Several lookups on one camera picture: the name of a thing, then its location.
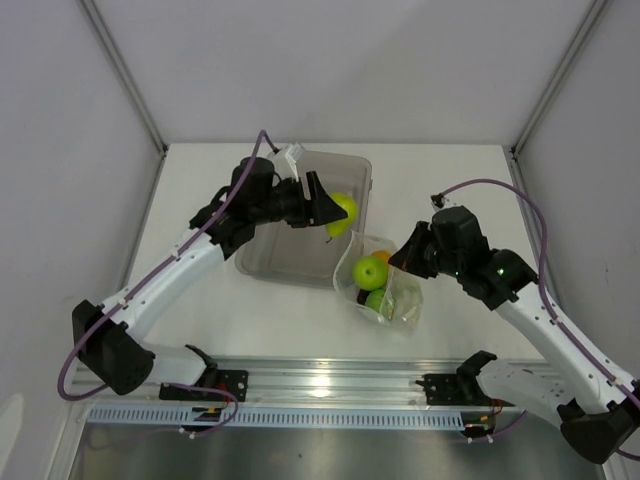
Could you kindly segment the orange fruit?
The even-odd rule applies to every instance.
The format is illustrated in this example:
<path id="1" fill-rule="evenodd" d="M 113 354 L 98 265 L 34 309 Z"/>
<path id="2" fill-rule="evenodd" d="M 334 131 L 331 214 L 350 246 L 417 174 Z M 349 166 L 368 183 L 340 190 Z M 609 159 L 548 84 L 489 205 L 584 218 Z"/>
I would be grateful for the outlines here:
<path id="1" fill-rule="evenodd" d="M 380 259 L 384 263 L 389 263 L 392 254 L 386 250 L 377 250 L 371 253 L 372 256 Z"/>

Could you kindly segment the clear dotted zip bag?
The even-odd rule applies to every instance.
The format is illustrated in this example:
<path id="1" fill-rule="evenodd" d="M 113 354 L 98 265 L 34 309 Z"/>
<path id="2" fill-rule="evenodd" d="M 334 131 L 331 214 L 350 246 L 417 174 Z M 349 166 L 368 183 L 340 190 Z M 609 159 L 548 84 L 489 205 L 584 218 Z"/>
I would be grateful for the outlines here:
<path id="1" fill-rule="evenodd" d="M 389 264 L 397 250 L 389 239 L 352 232 L 332 281 L 337 295 L 357 315 L 410 336 L 420 321 L 424 297 L 414 277 Z"/>

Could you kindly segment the green custard apple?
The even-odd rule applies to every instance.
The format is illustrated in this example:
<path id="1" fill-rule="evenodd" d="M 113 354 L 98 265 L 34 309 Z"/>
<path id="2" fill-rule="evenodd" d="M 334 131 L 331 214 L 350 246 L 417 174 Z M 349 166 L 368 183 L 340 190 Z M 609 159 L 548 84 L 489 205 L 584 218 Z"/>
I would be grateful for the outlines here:
<path id="1" fill-rule="evenodd" d="M 365 299 L 365 306 L 376 313 L 379 313 L 385 297 L 384 289 L 370 291 Z"/>

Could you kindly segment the purple eggplant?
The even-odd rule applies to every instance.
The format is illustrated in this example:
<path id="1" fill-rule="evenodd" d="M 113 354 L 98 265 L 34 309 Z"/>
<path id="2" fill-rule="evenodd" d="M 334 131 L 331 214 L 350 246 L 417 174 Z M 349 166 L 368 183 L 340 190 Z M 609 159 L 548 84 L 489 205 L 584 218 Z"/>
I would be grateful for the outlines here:
<path id="1" fill-rule="evenodd" d="M 357 293 L 357 296 L 356 296 L 356 302 L 359 305 L 365 305 L 369 294 L 370 294 L 370 291 L 364 290 L 364 289 L 360 289 L 358 291 L 358 293 Z"/>

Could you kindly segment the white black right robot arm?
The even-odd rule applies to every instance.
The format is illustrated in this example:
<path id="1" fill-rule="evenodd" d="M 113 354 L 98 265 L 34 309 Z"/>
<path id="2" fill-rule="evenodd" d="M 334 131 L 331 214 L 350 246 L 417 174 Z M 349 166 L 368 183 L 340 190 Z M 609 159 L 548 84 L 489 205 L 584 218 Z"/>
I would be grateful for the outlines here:
<path id="1" fill-rule="evenodd" d="M 490 247 L 478 220 L 455 206 L 417 222 L 390 264 L 416 277 L 454 278 L 470 297 L 522 333 L 557 382 L 479 351 L 457 369 L 468 403 L 503 400 L 558 428 L 584 459 L 605 463 L 639 428 L 639 383 L 614 365 L 561 311 L 546 306 L 541 278 L 515 252 Z"/>

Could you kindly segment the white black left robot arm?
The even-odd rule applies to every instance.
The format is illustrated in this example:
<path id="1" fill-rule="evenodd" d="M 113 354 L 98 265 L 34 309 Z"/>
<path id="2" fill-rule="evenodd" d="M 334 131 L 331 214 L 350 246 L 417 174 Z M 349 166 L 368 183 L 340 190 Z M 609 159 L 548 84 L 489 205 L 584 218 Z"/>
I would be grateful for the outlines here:
<path id="1" fill-rule="evenodd" d="M 155 382 L 180 384 L 197 400 L 209 398 L 217 387 L 213 361 L 194 346 L 145 345 L 155 322 L 200 276 L 252 240 L 257 227 L 319 227 L 347 216 L 316 172 L 280 177 L 266 158 L 243 159 L 159 265 L 98 305 L 83 300 L 75 306 L 73 357 L 118 395 Z"/>

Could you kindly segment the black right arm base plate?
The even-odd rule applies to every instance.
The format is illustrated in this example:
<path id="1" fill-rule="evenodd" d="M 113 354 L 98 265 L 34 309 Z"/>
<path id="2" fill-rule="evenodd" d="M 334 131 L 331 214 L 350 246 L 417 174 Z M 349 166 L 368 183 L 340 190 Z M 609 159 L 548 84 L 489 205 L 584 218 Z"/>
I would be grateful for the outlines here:
<path id="1" fill-rule="evenodd" d="M 502 399 L 491 399 L 485 395 L 475 380 L 450 373 L 428 373 L 414 383 L 421 387 L 429 406 L 489 407 L 512 404 Z"/>

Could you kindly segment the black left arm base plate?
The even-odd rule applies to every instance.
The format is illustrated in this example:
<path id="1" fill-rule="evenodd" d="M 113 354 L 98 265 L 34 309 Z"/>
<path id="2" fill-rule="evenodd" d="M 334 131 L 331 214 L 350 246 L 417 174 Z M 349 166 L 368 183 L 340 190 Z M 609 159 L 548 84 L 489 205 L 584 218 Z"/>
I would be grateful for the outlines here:
<path id="1" fill-rule="evenodd" d="M 183 402 L 227 402 L 228 396 L 221 391 L 233 395 L 239 402 L 246 400 L 249 385 L 249 372 L 247 370 L 207 371 L 203 377 L 187 389 L 178 388 L 172 384 L 163 384 L 160 387 L 159 399 L 164 401 Z"/>

